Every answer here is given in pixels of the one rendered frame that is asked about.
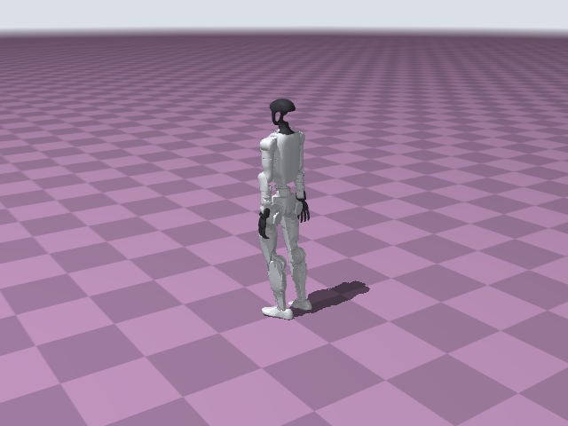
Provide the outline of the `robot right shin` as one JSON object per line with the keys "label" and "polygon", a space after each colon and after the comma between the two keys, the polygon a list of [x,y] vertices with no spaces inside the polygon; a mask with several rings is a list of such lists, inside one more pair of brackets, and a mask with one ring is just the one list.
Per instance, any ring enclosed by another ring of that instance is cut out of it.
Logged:
{"label": "robot right shin", "polygon": [[[289,266],[291,271],[291,276],[293,281],[295,282],[296,293],[297,293],[297,301],[302,302],[303,299],[306,300],[305,294],[305,281],[307,279],[307,264],[305,262],[305,251],[303,248],[300,248],[304,253],[304,260],[301,263],[294,264],[289,259]],[[301,301],[302,300],[302,301]]]}

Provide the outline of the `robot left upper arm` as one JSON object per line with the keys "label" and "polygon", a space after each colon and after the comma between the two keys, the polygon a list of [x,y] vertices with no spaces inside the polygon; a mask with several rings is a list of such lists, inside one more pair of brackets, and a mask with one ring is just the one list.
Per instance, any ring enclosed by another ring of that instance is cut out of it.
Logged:
{"label": "robot left upper arm", "polygon": [[266,175],[267,183],[272,182],[272,179],[273,179],[273,176],[272,176],[273,153],[276,150],[276,148],[277,148],[277,138],[276,137],[264,138],[260,142],[262,167],[263,167],[263,170],[264,170],[261,173],[264,173]]}

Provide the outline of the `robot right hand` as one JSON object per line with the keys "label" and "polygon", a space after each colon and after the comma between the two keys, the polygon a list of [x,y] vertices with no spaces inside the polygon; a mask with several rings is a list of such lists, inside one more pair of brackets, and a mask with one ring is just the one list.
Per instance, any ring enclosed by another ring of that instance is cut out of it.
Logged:
{"label": "robot right hand", "polygon": [[[302,212],[301,212],[301,222],[300,222],[300,223],[302,223],[302,222],[303,222],[303,213],[304,213],[304,222],[306,221],[306,212],[307,212],[307,217],[308,217],[307,220],[310,219],[310,214],[309,214],[309,210],[308,210],[308,205],[307,205],[307,203],[305,202],[305,200],[306,200],[305,191],[304,191],[304,199],[298,199],[297,197],[296,197],[296,199],[299,200],[299,201],[301,201],[302,204],[303,204],[303,209],[302,209]],[[306,212],[305,212],[305,211],[306,211]],[[300,214],[297,216],[297,218],[299,219],[299,217],[300,217]]]}

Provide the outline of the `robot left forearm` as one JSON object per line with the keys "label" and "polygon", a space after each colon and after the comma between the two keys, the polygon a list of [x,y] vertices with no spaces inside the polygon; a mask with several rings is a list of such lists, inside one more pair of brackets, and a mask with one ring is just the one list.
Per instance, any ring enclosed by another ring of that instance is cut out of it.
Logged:
{"label": "robot left forearm", "polygon": [[260,191],[261,191],[261,207],[260,207],[260,212],[262,214],[264,214],[264,210],[265,209],[269,209],[270,213],[272,212],[271,209],[271,204],[272,204],[272,196],[271,196],[271,192],[272,192],[272,187],[271,185],[268,185],[267,183],[267,178],[266,175],[264,173],[260,173],[257,177],[258,179],[258,183],[260,186]]}

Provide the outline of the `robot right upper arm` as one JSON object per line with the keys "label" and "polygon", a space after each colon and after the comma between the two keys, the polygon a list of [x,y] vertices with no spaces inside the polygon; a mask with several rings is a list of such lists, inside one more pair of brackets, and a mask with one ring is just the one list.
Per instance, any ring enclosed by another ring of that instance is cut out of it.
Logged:
{"label": "robot right upper arm", "polygon": [[[298,131],[298,134],[299,134],[300,140],[301,140],[301,142],[300,142],[300,162],[299,162],[299,170],[301,170],[301,169],[303,168],[303,165],[304,165],[304,164],[303,164],[303,159],[304,159],[304,140],[305,140],[305,135],[304,135],[302,132],[300,132],[300,131]],[[299,171],[299,170],[298,170],[298,171]]]}

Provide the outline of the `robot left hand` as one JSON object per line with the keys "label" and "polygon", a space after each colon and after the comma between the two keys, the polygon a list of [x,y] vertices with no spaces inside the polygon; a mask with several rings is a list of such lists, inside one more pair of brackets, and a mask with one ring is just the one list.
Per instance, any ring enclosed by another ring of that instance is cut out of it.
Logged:
{"label": "robot left hand", "polygon": [[264,210],[264,214],[262,214],[261,212],[259,213],[259,221],[258,221],[258,231],[260,233],[260,235],[265,238],[265,239],[270,239],[269,237],[266,237],[265,235],[265,227],[266,227],[266,218],[268,218],[270,215],[270,210],[269,209],[265,209]]}

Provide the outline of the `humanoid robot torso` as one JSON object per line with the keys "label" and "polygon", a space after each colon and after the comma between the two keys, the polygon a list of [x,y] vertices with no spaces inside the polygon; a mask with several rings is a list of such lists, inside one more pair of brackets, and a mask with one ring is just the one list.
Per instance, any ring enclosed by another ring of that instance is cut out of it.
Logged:
{"label": "humanoid robot torso", "polygon": [[291,193],[287,184],[296,181],[301,140],[296,130],[292,130],[295,133],[290,135],[279,133],[280,129],[276,131],[268,136],[277,138],[277,148],[273,153],[272,182],[278,184],[274,185],[276,194],[272,196],[272,205],[280,205],[282,216],[286,216],[296,208],[296,195]]}

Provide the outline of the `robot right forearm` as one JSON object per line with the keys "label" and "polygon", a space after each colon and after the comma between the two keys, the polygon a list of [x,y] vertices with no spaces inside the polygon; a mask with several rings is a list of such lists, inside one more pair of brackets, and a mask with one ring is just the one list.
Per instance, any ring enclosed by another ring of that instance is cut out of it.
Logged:
{"label": "robot right forearm", "polygon": [[298,171],[295,184],[296,197],[304,199],[304,166]]}

